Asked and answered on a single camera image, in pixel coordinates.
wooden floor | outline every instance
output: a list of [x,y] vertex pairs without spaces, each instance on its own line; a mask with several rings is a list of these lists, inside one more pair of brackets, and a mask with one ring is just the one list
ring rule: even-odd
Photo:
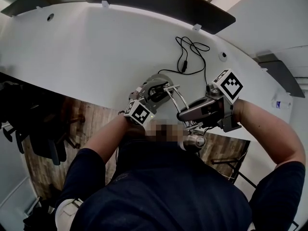
[[[111,121],[118,113],[115,110],[72,98],[66,98],[64,109],[66,112],[69,111],[71,118],[78,117],[80,114],[85,116],[85,123],[74,123],[70,129],[71,140],[79,143],[81,147],[92,134]],[[210,166],[212,166],[210,163],[211,159],[239,158],[243,153],[246,142],[210,133],[206,133],[206,139],[207,143],[200,151],[200,157]],[[67,160],[62,162],[61,165],[55,166],[51,159],[40,157],[33,153],[29,138],[24,141],[26,162],[31,179],[37,194],[44,199],[51,195],[49,190],[50,184],[53,184],[59,190],[62,189],[67,170],[78,152],[77,149],[73,149],[67,142],[65,142],[65,149]],[[106,184],[109,183],[116,169],[115,155],[114,153],[106,165]],[[231,176],[232,174],[232,169],[227,165],[214,165],[214,168],[225,176]]]

person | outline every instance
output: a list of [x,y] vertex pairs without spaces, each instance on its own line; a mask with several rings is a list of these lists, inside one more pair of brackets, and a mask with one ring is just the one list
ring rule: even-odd
[[[304,184],[303,145],[287,123],[252,103],[237,100],[233,114],[277,164],[249,202],[177,143],[122,140],[130,122],[120,114],[72,162],[56,205],[58,230],[287,231]],[[118,146],[105,186],[105,164]]]

black cable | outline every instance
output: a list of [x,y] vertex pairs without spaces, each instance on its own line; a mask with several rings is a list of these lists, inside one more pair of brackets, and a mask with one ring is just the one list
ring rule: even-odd
[[207,129],[205,129],[204,130],[204,134],[203,134],[203,136],[205,136],[205,133],[208,131],[208,130],[211,130],[211,129],[213,129],[214,127],[209,127],[209,128],[207,128]]
[[[205,79],[205,83],[207,84],[207,81],[206,81],[206,62],[205,62],[205,59],[204,57],[202,56],[202,54],[200,53],[200,51],[203,51],[203,52],[207,52],[210,50],[210,47],[205,45],[205,44],[202,44],[202,43],[198,43],[198,42],[192,42],[188,37],[175,37],[175,40],[176,42],[180,45],[181,47],[181,50],[182,50],[182,54],[178,60],[178,63],[177,63],[177,71],[175,70],[170,70],[170,69],[161,69],[158,71],[158,74],[161,72],[161,71],[168,71],[168,72],[173,72],[173,73],[177,73],[177,74],[181,74],[181,75],[194,75],[194,74],[197,74],[197,73],[200,73],[204,70],[204,79]],[[188,58],[188,52],[187,50],[185,49],[185,47],[183,46],[183,42],[185,42],[186,44],[188,44],[190,46],[190,49],[193,53],[195,53],[196,55],[198,55],[202,61],[203,61],[203,64],[204,64],[204,67],[199,70],[199,71],[196,71],[196,72],[193,72],[193,73],[189,73],[189,74],[186,74],[185,71],[186,71],[186,68],[187,68],[187,58]],[[201,46],[204,46],[206,47],[207,49],[204,50],[204,49],[201,49],[200,47],[197,47],[197,45],[201,45]],[[179,68],[179,64],[180,64],[180,60],[184,54],[184,51],[186,52],[186,58],[184,60],[184,65],[183,65],[183,68],[182,68],[182,71],[180,71],[180,68]]]

forearm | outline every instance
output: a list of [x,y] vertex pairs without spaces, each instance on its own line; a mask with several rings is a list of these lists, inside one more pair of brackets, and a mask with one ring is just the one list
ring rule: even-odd
[[234,115],[236,121],[256,138],[276,164],[299,161],[305,165],[303,144],[289,124],[243,100],[236,101]]
[[94,134],[85,144],[84,148],[94,150],[107,163],[129,129],[129,126],[130,124],[127,119],[123,114],[120,114]]

black chair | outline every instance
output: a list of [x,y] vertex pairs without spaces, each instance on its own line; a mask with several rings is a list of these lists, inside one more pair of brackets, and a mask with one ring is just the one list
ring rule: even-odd
[[9,122],[10,130],[3,128],[9,141],[15,132],[20,153],[24,153],[22,141],[30,135],[35,154],[52,159],[55,165],[66,160],[64,140],[73,148],[69,139],[70,124],[84,122],[83,116],[70,120],[63,116],[63,95],[38,88],[0,73],[0,122]]

